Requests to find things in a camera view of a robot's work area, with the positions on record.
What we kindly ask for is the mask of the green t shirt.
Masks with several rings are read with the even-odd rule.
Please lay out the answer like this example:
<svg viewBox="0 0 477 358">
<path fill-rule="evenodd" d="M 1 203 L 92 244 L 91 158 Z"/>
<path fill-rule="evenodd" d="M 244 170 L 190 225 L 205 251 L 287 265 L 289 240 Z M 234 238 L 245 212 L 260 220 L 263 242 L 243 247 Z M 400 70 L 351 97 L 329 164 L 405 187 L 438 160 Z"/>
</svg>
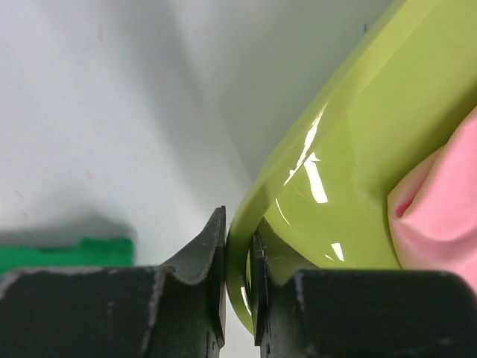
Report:
<svg viewBox="0 0 477 358">
<path fill-rule="evenodd" d="M 21 268 L 49 266 L 131 266 L 135 246 L 132 240 L 83 238 L 63 247 L 1 247 L 1 273 Z"/>
</svg>

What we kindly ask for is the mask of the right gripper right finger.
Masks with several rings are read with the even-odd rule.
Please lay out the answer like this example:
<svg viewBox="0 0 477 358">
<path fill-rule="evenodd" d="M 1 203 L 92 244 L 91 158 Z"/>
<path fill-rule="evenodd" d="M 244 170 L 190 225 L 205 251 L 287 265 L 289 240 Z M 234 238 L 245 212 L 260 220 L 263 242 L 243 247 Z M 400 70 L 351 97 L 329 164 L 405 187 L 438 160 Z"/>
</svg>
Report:
<svg viewBox="0 0 477 358">
<path fill-rule="evenodd" d="M 324 269 L 262 221 L 250 244 L 262 357 L 474 357 L 476 296 L 442 271 Z"/>
</svg>

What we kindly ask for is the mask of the lime green plastic basin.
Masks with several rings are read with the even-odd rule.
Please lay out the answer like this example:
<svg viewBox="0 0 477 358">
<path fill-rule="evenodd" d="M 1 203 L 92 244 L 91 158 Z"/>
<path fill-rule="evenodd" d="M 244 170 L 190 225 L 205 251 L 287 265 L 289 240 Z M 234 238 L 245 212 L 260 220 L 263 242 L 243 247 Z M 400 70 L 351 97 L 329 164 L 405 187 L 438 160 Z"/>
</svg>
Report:
<svg viewBox="0 0 477 358">
<path fill-rule="evenodd" d="M 250 246 L 270 226 L 325 269 L 397 269 L 387 197 L 476 106 L 476 3 L 394 1 L 271 152 L 227 238 L 227 290 L 255 331 Z"/>
</svg>

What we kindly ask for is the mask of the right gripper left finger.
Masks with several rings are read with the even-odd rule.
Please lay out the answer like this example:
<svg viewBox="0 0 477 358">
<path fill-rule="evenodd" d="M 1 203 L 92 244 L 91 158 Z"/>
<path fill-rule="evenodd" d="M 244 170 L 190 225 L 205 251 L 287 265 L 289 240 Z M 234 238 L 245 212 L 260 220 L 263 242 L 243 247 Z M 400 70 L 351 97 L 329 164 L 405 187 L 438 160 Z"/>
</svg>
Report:
<svg viewBox="0 0 477 358">
<path fill-rule="evenodd" d="M 18 268 L 1 278 L 3 357 L 217 357 L 226 210 L 158 266 Z"/>
</svg>

